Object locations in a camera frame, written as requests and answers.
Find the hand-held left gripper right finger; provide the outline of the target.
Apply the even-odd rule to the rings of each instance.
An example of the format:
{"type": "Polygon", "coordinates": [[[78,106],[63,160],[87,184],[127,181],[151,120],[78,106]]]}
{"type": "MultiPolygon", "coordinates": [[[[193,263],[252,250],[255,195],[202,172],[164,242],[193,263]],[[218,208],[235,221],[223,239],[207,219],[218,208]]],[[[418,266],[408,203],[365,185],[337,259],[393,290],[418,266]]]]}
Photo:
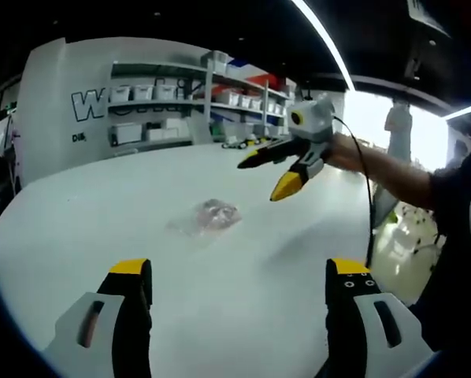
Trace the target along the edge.
{"type": "Polygon", "coordinates": [[[325,303],[325,377],[415,377],[436,355],[420,321],[357,261],[327,260],[325,303]]]}

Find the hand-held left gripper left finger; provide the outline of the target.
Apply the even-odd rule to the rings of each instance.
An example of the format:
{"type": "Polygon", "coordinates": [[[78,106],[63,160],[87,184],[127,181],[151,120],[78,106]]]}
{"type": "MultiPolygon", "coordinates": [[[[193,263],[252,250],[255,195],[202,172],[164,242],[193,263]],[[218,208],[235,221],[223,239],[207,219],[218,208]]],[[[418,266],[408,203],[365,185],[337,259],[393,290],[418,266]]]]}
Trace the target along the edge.
{"type": "Polygon", "coordinates": [[[43,356],[60,377],[151,377],[152,264],[120,261],[56,321],[43,356]]]}

